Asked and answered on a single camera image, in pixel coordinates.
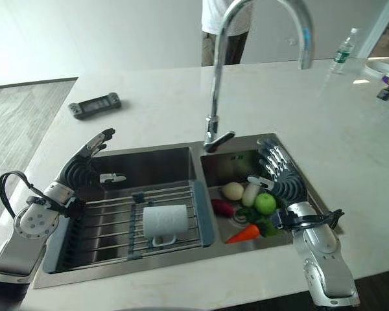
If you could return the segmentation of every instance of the kitchen island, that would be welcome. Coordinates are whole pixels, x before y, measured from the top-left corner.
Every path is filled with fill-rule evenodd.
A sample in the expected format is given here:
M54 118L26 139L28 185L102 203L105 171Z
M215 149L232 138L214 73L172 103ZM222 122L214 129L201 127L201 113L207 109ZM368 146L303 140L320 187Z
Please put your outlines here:
M389 270L389 101L384 84L348 63L346 75L328 71L329 60L299 71L296 62L226 66L219 133L274 132L339 221L342 255L353 276ZM43 138L26 175L44 189L90 137L117 133L109 150L201 141L210 110L212 67L85 73L79 77ZM67 105L118 93L119 111L85 121ZM25 206L19 184L11 203ZM0 245L11 219L0 219ZM30 287L22 310L117 310L139 306L219 308L307 290L293 245L249 251L94 281Z

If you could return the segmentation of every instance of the orange carrot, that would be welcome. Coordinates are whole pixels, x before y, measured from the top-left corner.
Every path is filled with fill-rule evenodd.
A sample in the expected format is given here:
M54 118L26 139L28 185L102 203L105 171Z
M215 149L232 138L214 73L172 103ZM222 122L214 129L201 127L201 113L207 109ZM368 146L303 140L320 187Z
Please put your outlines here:
M237 242L243 242L247 240L252 240L254 238L257 238L259 236L259 229L256 225L249 225L245 229L243 229L241 232L237 233L233 237L231 237L229 240L227 240L225 243L237 243Z

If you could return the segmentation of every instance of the faucet handle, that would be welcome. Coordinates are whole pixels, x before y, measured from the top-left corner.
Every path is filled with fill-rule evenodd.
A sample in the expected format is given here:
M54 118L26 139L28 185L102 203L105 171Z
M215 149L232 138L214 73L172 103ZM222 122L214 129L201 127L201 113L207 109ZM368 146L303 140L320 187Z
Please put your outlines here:
M215 139L214 141L211 141L210 143L204 143L204 149L208 153L213 153L217 150L217 148L229 141L230 139L235 137L234 131L229 131L228 133L225 133L224 135L220 136L218 139Z

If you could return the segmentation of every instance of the chrome faucet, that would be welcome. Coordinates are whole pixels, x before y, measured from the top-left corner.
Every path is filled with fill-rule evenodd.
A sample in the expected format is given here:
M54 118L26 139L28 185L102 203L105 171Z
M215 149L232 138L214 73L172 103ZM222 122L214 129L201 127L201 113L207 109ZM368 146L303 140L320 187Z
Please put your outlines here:
M212 80L212 112L206 117L206 138L204 142L204 150L212 153L217 148L235 136L235 132L229 131L216 139L218 132L219 117L218 98L220 91L220 81L222 79L222 69L226 58L226 44L228 41L228 30L235 16L252 0L235 0L229 6L224 14L222 25L217 36L217 44L215 49L215 74ZM289 11L292 16L298 36L300 39L300 69L308 69L311 66L311 58L313 52L313 35L312 21L307 6L303 0L278 0Z

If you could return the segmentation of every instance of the white shirt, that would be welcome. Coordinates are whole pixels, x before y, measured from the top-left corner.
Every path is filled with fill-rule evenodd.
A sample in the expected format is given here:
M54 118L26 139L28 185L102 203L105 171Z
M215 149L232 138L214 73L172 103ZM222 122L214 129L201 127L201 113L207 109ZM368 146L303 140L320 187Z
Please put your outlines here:
M234 0L203 0L202 31L218 34L223 15ZM238 36L251 27L252 3L244 7L232 21L229 36Z

